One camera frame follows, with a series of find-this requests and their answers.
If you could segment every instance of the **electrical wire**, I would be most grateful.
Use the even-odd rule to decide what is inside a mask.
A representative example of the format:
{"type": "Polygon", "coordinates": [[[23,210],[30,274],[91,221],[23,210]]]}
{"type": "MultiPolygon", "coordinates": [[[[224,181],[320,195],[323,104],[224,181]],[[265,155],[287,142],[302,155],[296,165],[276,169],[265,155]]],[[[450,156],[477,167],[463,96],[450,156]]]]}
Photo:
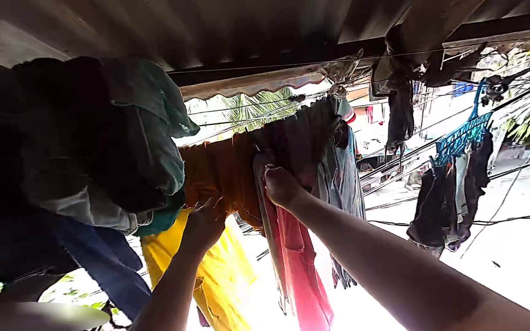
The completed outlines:
{"type": "MultiPolygon", "coordinates": [[[[508,39],[508,40],[500,40],[500,41],[494,41],[493,43],[501,43],[501,42],[520,42],[520,41],[529,41],[530,38],[519,38],[519,39],[508,39]]],[[[465,47],[471,47],[471,46],[478,46],[482,43],[474,43],[474,44],[465,44],[460,46],[450,46],[450,47],[442,47],[437,49],[431,49],[427,51],[418,51],[418,52],[408,52],[408,53],[401,53],[401,54],[392,54],[392,55],[377,55],[377,56],[367,56],[360,58],[359,61],[365,60],[365,59],[381,59],[381,58],[391,58],[396,56],[406,56],[406,55],[415,55],[415,54],[425,54],[425,53],[433,53],[438,51],[445,51],[447,49],[456,49],[456,48],[465,48],[465,47]]],[[[258,68],[277,68],[277,67],[296,67],[296,66],[304,66],[304,65],[314,65],[314,64],[322,64],[322,63],[336,63],[336,62],[352,62],[357,61],[357,59],[335,59],[330,61],[317,61],[317,62],[309,62],[309,63],[294,63],[294,64],[272,64],[272,65],[255,65],[252,67],[236,67],[236,68],[216,68],[216,69],[198,69],[198,70],[184,70],[184,71],[171,71],[167,72],[168,75],[173,74],[181,74],[181,73],[190,73],[190,72],[212,72],[212,71],[227,71],[227,70],[243,70],[243,69],[258,69],[258,68]]]]}
{"type": "MultiPolygon", "coordinates": [[[[324,94],[326,94],[326,93],[327,93],[327,91],[322,91],[322,92],[319,92],[319,93],[311,94],[310,97],[311,97],[311,98],[317,98],[319,95],[324,95],[324,94]]],[[[298,102],[298,101],[292,101],[292,102],[290,102],[290,103],[288,103],[288,104],[286,104],[286,105],[283,105],[283,106],[281,106],[281,107],[277,107],[276,109],[269,110],[268,112],[265,112],[265,113],[263,113],[263,114],[261,114],[261,115],[258,115],[258,116],[255,116],[255,117],[251,117],[251,118],[247,118],[246,120],[244,120],[244,121],[246,121],[246,123],[240,123],[240,124],[232,125],[231,127],[227,127],[227,128],[225,128],[225,129],[222,129],[222,130],[220,130],[220,131],[218,131],[218,132],[216,132],[216,133],[214,133],[214,134],[212,134],[212,135],[210,135],[210,136],[208,136],[208,137],[204,137],[204,138],[202,138],[202,139],[196,140],[196,141],[193,142],[193,143],[189,143],[188,145],[195,145],[195,144],[200,143],[200,142],[202,142],[202,141],[205,141],[205,140],[207,140],[207,139],[210,139],[210,138],[216,137],[217,135],[220,135],[220,134],[222,134],[222,133],[228,132],[228,131],[230,131],[230,130],[234,130],[234,129],[236,129],[236,128],[240,128],[240,127],[242,127],[242,126],[244,126],[244,125],[247,125],[247,124],[251,124],[251,123],[253,123],[253,122],[256,122],[256,121],[258,121],[258,120],[261,120],[261,119],[262,119],[263,117],[265,117],[265,116],[272,116],[272,115],[278,114],[278,113],[284,111],[284,108],[285,108],[285,107],[290,106],[290,105],[298,105],[299,103],[301,103],[301,102],[298,102]]]]}
{"type": "Polygon", "coordinates": [[[403,177],[406,176],[406,175],[409,175],[409,174],[413,173],[414,171],[416,171],[416,170],[422,168],[423,166],[425,166],[426,164],[429,164],[429,160],[426,160],[425,162],[423,162],[423,163],[417,165],[416,167],[414,167],[413,169],[408,170],[408,171],[405,172],[405,173],[398,174],[398,175],[396,175],[396,176],[394,176],[394,177],[392,177],[392,178],[386,180],[385,182],[383,182],[383,183],[382,183],[381,185],[379,185],[378,187],[372,188],[371,190],[365,192],[365,193],[363,194],[363,196],[366,197],[366,196],[368,196],[369,194],[372,194],[373,192],[379,190],[380,188],[386,186],[387,184],[390,184],[390,183],[392,183],[392,182],[394,182],[394,181],[396,181],[396,180],[399,180],[399,179],[403,178],[403,177]]]}
{"type": "MultiPolygon", "coordinates": [[[[530,160],[530,154],[529,156],[526,158],[525,160],[525,163],[523,163],[523,166],[526,165],[530,160]]],[[[496,209],[496,211],[494,212],[494,214],[490,217],[490,219],[488,220],[488,223],[491,222],[494,217],[496,217],[496,215],[498,215],[498,212],[500,211],[500,209],[502,208],[502,206],[504,205],[504,202],[506,201],[506,198],[508,197],[508,194],[511,192],[511,189],[512,187],[515,185],[515,183],[517,182],[517,179],[519,179],[519,175],[520,175],[520,172],[523,170],[523,168],[519,169],[517,171],[517,175],[515,176],[515,178],[512,180],[512,183],[511,185],[508,187],[508,190],[506,191],[506,194],[504,194],[504,198],[502,198],[502,201],[500,202],[500,206],[498,206],[498,209],[496,209]]],[[[469,243],[469,245],[467,245],[467,248],[465,249],[465,251],[461,254],[461,256],[459,257],[459,259],[463,259],[463,256],[465,255],[465,253],[467,253],[467,251],[472,247],[472,245],[475,243],[477,237],[483,232],[483,230],[486,229],[486,227],[482,227],[482,229],[480,229],[478,231],[478,233],[476,233],[476,235],[473,237],[472,241],[469,243]]]]}
{"type": "Polygon", "coordinates": [[[205,114],[207,112],[216,112],[216,111],[225,111],[225,110],[239,109],[239,108],[243,108],[243,107],[251,107],[251,106],[256,106],[256,105],[266,105],[266,104],[272,104],[272,103],[275,103],[275,102],[281,102],[281,101],[287,101],[287,100],[290,100],[290,98],[279,99],[279,100],[276,100],[276,101],[269,101],[269,102],[260,102],[258,104],[242,105],[242,106],[238,106],[238,107],[225,108],[225,109],[216,109],[216,110],[206,110],[206,111],[199,111],[199,112],[191,112],[191,113],[188,114],[188,116],[189,115],[197,115],[197,114],[205,114]]]}
{"type": "MultiPolygon", "coordinates": [[[[491,111],[491,112],[498,111],[498,110],[500,110],[500,109],[506,107],[507,105],[509,105],[509,104],[511,104],[511,103],[513,103],[513,102],[516,102],[516,101],[522,99],[523,97],[526,97],[526,96],[529,95],[529,94],[530,94],[530,91],[523,92],[523,93],[517,95],[516,97],[514,97],[514,98],[512,98],[512,99],[510,99],[510,100],[508,100],[508,101],[506,101],[506,102],[504,102],[504,103],[502,103],[502,104],[500,104],[500,105],[494,107],[494,108],[493,108],[492,110],[490,110],[490,111],[491,111]]],[[[466,111],[466,110],[471,109],[471,108],[473,108],[473,106],[468,107],[468,108],[464,109],[463,111],[466,111]]],[[[444,118],[443,120],[441,120],[441,121],[439,121],[439,122],[437,122],[437,123],[435,123],[435,124],[433,124],[433,125],[439,124],[440,122],[445,121],[445,120],[447,120],[447,119],[449,119],[449,118],[451,118],[451,117],[453,117],[453,116],[455,116],[455,115],[457,115],[457,114],[459,114],[459,112],[456,113],[456,114],[453,114],[452,116],[449,116],[449,117],[447,117],[447,118],[444,118]]],[[[424,131],[424,130],[427,130],[428,128],[430,128],[430,127],[433,126],[433,125],[430,125],[430,126],[424,128],[424,129],[422,129],[422,130],[419,130],[418,132],[414,132],[414,133],[411,135],[411,137],[412,137],[413,135],[419,133],[419,132],[422,132],[422,131],[424,131]]],[[[433,140],[431,140],[430,142],[428,142],[427,144],[425,144],[425,145],[423,145],[423,146],[421,146],[421,147],[418,147],[418,148],[414,149],[412,152],[409,152],[408,154],[414,153],[414,152],[416,152],[416,151],[418,151],[418,150],[420,150],[420,149],[425,149],[426,147],[435,144],[435,143],[436,143],[440,138],[442,138],[442,137],[443,137],[443,136],[441,136],[441,137],[439,137],[439,138],[437,138],[437,139],[433,139],[433,140]]],[[[379,149],[378,151],[375,151],[375,152],[373,152],[373,153],[371,153],[371,154],[367,154],[367,155],[373,155],[373,154],[375,154],[375,153],[381,152],[382,150],[383,150],[383,148],[382,148],[382,149],[379,149]]],[[[362,177],[359,177],[359,180],[361,181],[361,180],[363,180],[363,179],[365,179],[365,178],[369,178],[369,177],[371,177],[372,175],[374,175],[374,174],[376,174],[376,173],[382,171],[383,169],[387,168],[388,166],[391,166],[391,165],[395,164],[396,162],[398,162],[398,161],[397,161],[397,160],[392,160],[391,162],[388,162],[388,163],[382,165],[381,167],[379,167],[379,168],[377,168],[377,169],[374,169],[374,170],[371,171],[370,173],[365,174],[365,175],[362,176],[362,177]]]]}
{"type": "MultiPolygon", "coordinates": [[[[515,220],[530,220],[530,215],[520,216],[520,217],[511,217],[509,219],[504,219],[504,220],[500,220],[500,221],[496,221],[496,222],[489,222],[489,223],[475,221],[473,224],[481,225],[481,226],[493,226],[493,225],[496,225],[496,224],[499,224],[499,223],[510,222],[510,221],[515,221],[515,220]]],[[[368,222],[375,222],[375,223],[392,225],[392,226],[407,226],[407,227],[410,226],[410,223],[396,223],[396,222],[375,221],[375,220],[369,220],[368,222]]]]}
{"type": "MultiPolygon", "coordinates": [[[[267,117],[261,117],[260,120],[264,120],[266,118],[278,118],[278,117],[286,117],[291,116],[293,114],[288,115],[275,115],[275,116],[267,116],[267,117]]],[[[230,124],[230,123],[240,123],[240,122],[246,122],[247,120],[236,120],[236,121],[226,121],[226,122],[217,122],[217,123],[208,123],[208,124],[198,124],[199,127],[209,127],[210,125],[220,125],[220,124],[230,124]]]]}
{"type": "MultiPolygon", "coordinates": [[[[526,164],[523,164],[521,166],[518,166],[516,168],[512,168],[512,169],[509,169],[509,170],[506,170],[506,171],[503,171],[501,173],[497,173],[495,175],[492,175],[492,176],[489,176],[488,178],[490,180],[494,180],[494,179],[498,179],[500,177],[504,177],[508,174],[512,174],[516,171],[519,171],[520,169],[525,169],[525,168],[528,168],[530,167],[530,162],[529,163],[526,163],[526,164]]],[[[378,206],[373,206],[373,207],[369,207],[369,208],[365,208],[365,211],[369,211],[369,210],[374,210],[374,209],[384,209],[384,208],[390,208],[390,207],[394,207],[394,206],[397,206],[401,203],[405,203],[405,202],[409,202],[409,201],[415,201],[416,199],[418,199],[418,197],[410,197],[410,198],[406,198],[406,199],[402,199],[402,200],[399,200],[399,201],[395,201],[395,202],[392,202],[392,203],[385,203],[385,204],[380,204],[378,206]]]]}

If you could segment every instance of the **forearm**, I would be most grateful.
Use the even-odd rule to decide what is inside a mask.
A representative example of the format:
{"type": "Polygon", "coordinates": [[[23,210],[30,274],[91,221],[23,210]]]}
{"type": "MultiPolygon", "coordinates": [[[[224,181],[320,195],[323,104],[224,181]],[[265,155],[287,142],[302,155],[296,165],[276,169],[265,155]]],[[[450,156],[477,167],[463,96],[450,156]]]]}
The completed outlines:
{"type": "Polygon", "coordinates": [[[477,283],[392,233],[305,192],[287,209],[409,330],[442,330],[482,302],[477,283]]]}
{"type": "Polygon", "coordinates": [[[152,291],[151,300],[130,328],[132,331],[184,331],[203,254],[177,252],[152,291]]]}

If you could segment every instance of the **corrugated metal roof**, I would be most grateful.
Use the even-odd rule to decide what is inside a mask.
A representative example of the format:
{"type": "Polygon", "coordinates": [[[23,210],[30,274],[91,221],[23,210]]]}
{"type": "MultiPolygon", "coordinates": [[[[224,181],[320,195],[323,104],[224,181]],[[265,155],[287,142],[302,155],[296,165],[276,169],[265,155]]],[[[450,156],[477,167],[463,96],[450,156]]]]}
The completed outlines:
{"type": "MultiPolygon", "coordinates": [[[[317,52],[384,36],[411,0],[0,0],[0,64],[48,56],[142,56],[166,70],[317,52]]],[[[486,0],[468,22],[530,14],[486,0]]]]}

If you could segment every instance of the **power cable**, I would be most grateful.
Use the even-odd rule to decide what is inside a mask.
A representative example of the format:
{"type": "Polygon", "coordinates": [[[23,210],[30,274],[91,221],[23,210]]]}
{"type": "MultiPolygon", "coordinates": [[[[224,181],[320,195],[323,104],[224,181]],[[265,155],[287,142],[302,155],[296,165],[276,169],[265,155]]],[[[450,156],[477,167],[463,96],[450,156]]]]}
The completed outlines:
{"type": "MultiPolygon", "coordinates": [[[[261,117],[260,120],[265,120],[266,118],[278,118],[278,117],[285,117],[285,116],[291,116],[289,115],[275,115],[275,116],[267,116],[267,117],[261,117]]],[[[220,125],[220,124],[230,124],[230,123],[240,123],[240,122],[246,122],[247,120],[235,120],[235,121],[226,121],[226,122],[216,122],[216,123],[208,123],[208,124],[198,124],[199,127],[209,127],[211,125],[220,125]]]]}
{"type": "MultiPolygon", "coordinates": [[[[530,154],[529,156],[526,158],[526,161],[525,163],[523,163],[523,166],[526,165],[530,160],[530,154]]],[[[515,176],[515,178],[512,180],[512,183],[511,185],[508,187],[508,190],[506,191],[506,194],[504,194],[504,198],[502,198],[502,201],[500,202],[500,206],[498,206],[498,208],[496,209],[496,211],[494,212],[494,214],[490,217],[490,219],[488,220],[488,223],[491,222],[494,217],[496,217],[496,215],[498,215],[498,212],[500,211],[500,209],[502,208],[502,205],[504,205],[504,202],[506,201],[506,198],[508,197],[508,194],[511,192],[511,189],[512,187],[515,185],[515,183],[517,182],[517,179],[519,179],[519,175],[520,175],[520,172],[522,171],[523,168],[519,169],[517,171],[517,175],[515,176]]],[[[459,259],[463,259],[463,256],[465,255],[465,253],[467,253],[467,251],[472,247],[472,245],[475,243],[477,237],[483,232],[483,230],[486,229],[486,227],[482,227],[482,229],[480,229],[478,231],[478,233],[476,233],[476,235],[473,237],[472,241],[469,243],[469,245],[467,245],[467,248],[465,249],[465,251],[461,254],[461,256],[459,257],[459,259]]]]}
{"type": "MultiPolygon", "coordinates": [[[[490,112],[498,111],[498,110],[500,110],[500,109],[502,109],[502,108],[508,106],[509,104],[512,104],[512,103],[514,103],[514,102],[516,102],[516,101],[522,99],[523,97],[526,97],[526,96],[529,95],[529,94],[530,94],[530,91],[523,92],[523,93],[517,95],[516,97],[514,97],[514,98],[512,98],[512,99],[510,99],[510,100],[508,100],[508,101],[506,101],[506,102],[504,102],[504,103],[502,103],[502,104],[500,104],[500,105],[494,107],[492,110],[490,110],[490,112]]],[[[449,118],[451,118],[451,117],[453,117],[453,116],[455,116],[455,115],[457,115],[457,114],[459,114],[459,112],[456,113],[456,114],[453,114],[452,116],[449,116],[449,117],[447,117],[447,118],[445,118],[445,119],[443,119],[443,120],[441,120],[441,121],[439,121],[439,122],[437,122],[437,123],[435,123],[435,124],[433,124],[433,125],[430,125],[430,126],[424,128],[424,129],[422,129],[422,130],[419,130],[418,132],[414,132],[414,133],[411,135],[411,137],[412,137],[413,135],[415,135],[415,134],[417,134],[417,133],[419,133],[419,132],[422,132],[422,131],[424,131],[424,130],[427,130],[427,129],[430,128],[431,126],[434,126],[434,125],[436,125],[436,124],[439,124],[440,122],[445,121],[445,120],[447,120],[447,119],[449,119],[449,118]]],[[[414,149],[413,151],[409,152],[408,154],[411,154],[411,153],[418,154],[418,152],[417,152],[418,150],[420,150],[420,149],[425,149],[426,147],[435,144],[435,143],[436,143],[440,138],[442,138],[442,137],[443,137],[443,136],[441,136],[441,137],[439,137],[439,138],[437,138],[437,139],[433,139],[433,140],[431,140],[430,142],[428,142],[427,144],[425,144],[425,145],[423,145],[423,146],[421,146],[421,147],[418,147],[418,148],[414,149]]],[[[375,151],[375,152],[373,152],[373,153],[371,153],[371,154],[368,154],[368,155],[373,155],[373,154],[375,154],[375,153],[381,152],[382,150],[383,150],[383,148],[382,148],[382,149],[379,149],[378,151],[375,151]]],[[[391,165],[395,164],[396,162],[398,162],[398,160],[395,160],[395,159],[394,159],[394,160],[392,160],[391,162],[388,162],[388,163],[382,165],[381,167],[379,167],[379,168],[377,168],[377,169],[374,169],[374,170],[371,171],[370,173],[365,174],[365,175],[362,176],[362,177],[359,177],[359,180],[361,181],[361,180],[363,180],[363,179],[365,179],[365,178],[369,178],[369,177],[371,177],[372,175],[377,174],[378,172],[382,171],[383,169],[386,169],[388,166],[391,166],[391,165]]]]}
{"type": "MultiPolygon", "coordinates": [[[[310,97],[317,98],[319,95],[324,95],[326,93],[327,93],[327,91],[322,91],[320,93],[311,94],[310,97]]],[[[234,130],[236,128],[240,128],[240,127],[242,127],[244,125],[247,125],[247,124],[251,124],[253,122],[261,120],[265,116],[272,116],[272,115],[278,114],[278,113],[284,111],[285,107],[290,106],[290,105],[297,105],[297,104],[299,104],[298,101],[292,101],[292,102],[290,102],[290,103],[288,103],[286,105],[283,105],[281,107],[277,107],[276,109],[269,110],[268,112],[265,112],[265,113],[263,113],[261,115],[258,115],[258,116],[255,116],[255,117],[251,117],[251,118],[247,118],[246,120],[243,120],[243,121],[246,121],[246,123],[240,123],[240,124],[232,125],[231,127],[227,127],[225,129],[222,129],[222,130],[220,130],[220,131],[218,131],[218,132],[216,132],[216,133],[214,133],[214,134],[212,134],[212,135],[210,135],[208,137],[204,137],[202,139],[196,140],[193,143],[189,143],[188,145],[194,145],[194,144],[200,143],[202,141],[205,141],[206,139],[210,139],[210,138],[216,137],[217,135],[220,135],[222,133],[228,132],[230,130],[234,130]]]]}
{"type": "MultiPolygon", "coordinates": [[[[500,220],[500,221],[496,221],[496,222],[490,222],[490,223],[487,223],[487,224],[479,224],[480,221],[475,221],[473,224],[482,225],[482,226],[493,226],[493,225],[496,225],[496,224],[499,224],[499,223],[510,222],[510,221],[515,221],[515,220],[530,220],[530,215],[520,216],[520,217],[511,217],[509,219],[504,219],[504,220],[500,220]]],[[[410,226],[410,223],[396,223],[396,222],[374,221],[374,220],[370,220],[368,222],[375,222],[375,223],[392,225],[392,226],[407,226],[407,227],[410,226]]]]}
{"type": "MultiPolygon", "coordinates": [[[[530,167],[530,162],[529,163],[526,163],[526,164],[523,164],[519,167],[516,167],[516,168],[512,168],[512,169],[509,169],[509,170],[506,170],[506,171],[503,171],[501,173],[497,173],[495,175],[492,175],[492,176],[489,176],[488,178],[490,180],[494,180],[494,179],[498,179],[500,177],[503,177],[503,176],[506,176],[508,174],[512,174],[516,171],[519,171],[520,169],[525,169],[525,168],[528,168],[530,167]]],[[[385,204],[380,204],[378,206],[373,206],[373,207],[370,207],[370,208],[365,208],[365,211],[369,211],[369,210],[374,210],[374,209],[384,209],[384,208],[390,208],[390,207],[394,207],[394,206],[397,206],[401,203],[405,203],[405,202],[409,202],[409,201],[414,201],[418,199],[418,197],[410,197],[410,198],[406,198],[406,199],[402,199],[402,200],[398,200],[398,201],[395,201],[395,202],[392,202],[392,203],[385,203],[385,204]]]]}
{"type": "Polygon", "coordinates": [[[396,176],[394,176],[394,177],[392,177],[392,178],[386,180],[383,184],[379,185],[378,187],[372,188],[371,190],[365,192],[365,193],[363,194],[363,196],[366,197],[366,196],[368,196],[369,194],[372,194],[373,192],[379,190],[380,188],[386,186],[387,184],[390,184],[390,183],[392,183],[392,182],[394,182],[394,181],[396,181],[396,180],[399,180],[399,179],[403,178],[403,177],[406,176],[406,175],[409,175],[409,174],[413,173],[414,171],[416,171],[416,170],[422,168],[424,165],[426,165],[426,164],[428,164],[428,163],[429,163],[429,160],[426,160],[425,162],[423,162],[423,163],[417,165],[415,168],[410,169],[410,170],[408,170],[408,171],[405,172],[405,173],[402,172],[401,174],[398,174],[398,175],[396,175],[396,176]]]}
{"type": "Polygon", "coordinates": [[[225,108],[225,109],[216,109],[216,110],[206,110],[206,111],[199,111],[199,112],[192,112],[192,113],[189,113],[189,115],[197,115],[197,114],[205,114],[207,112],[216,112],[216,111],[225,111],[225,110],[232,110],[232,109],[239,109],[239,108],[243,108],[243,107],[251,107],[251,106],[256,106],[256,105],[266,105],[266,104],[273,104],[275,102],[281,102],[281,101],[298,101],[298,102],[301,102],[301,101],[304,101],[306,98],[308,97],[311,97],[312,95],[315,95],[316,93],[314,94],[309,94],[309,95],[305,95],[305,94],[298,94],[298,95],[292,95],[290,96],[289,98],[285,98],[285,99],[279,99],[279,100],[276,100],[276,101],[269,101],[269,102],[259,102],[259,103],[256,103],[256,104],[249,104],[249,105],[242,105],[242,106],[237,106],[237,107],[231,107],[231,108],[225,108]]]}

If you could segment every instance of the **red cloth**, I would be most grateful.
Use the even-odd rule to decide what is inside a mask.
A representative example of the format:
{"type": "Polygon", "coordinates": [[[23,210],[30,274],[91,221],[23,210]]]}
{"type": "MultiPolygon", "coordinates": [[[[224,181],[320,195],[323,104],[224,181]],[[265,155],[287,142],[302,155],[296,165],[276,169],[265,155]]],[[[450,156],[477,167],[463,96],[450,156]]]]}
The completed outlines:
{"type": "Polygon", "coordinates": [[[347,121],[347,124],[350,124],[352,122],[355,121],[355,118],[357,118],[357,114],[353,113],[353,116],[351,116],[351,118],[349,119],[349,121],[347,121]]]}
{"type": "Polygon", "coordinates": [[[318,272],[316,252],[308,229],[294,215],[277,207],[288,298],[295,308],[302,331],[329,331],[335,314],[318,272]]]}

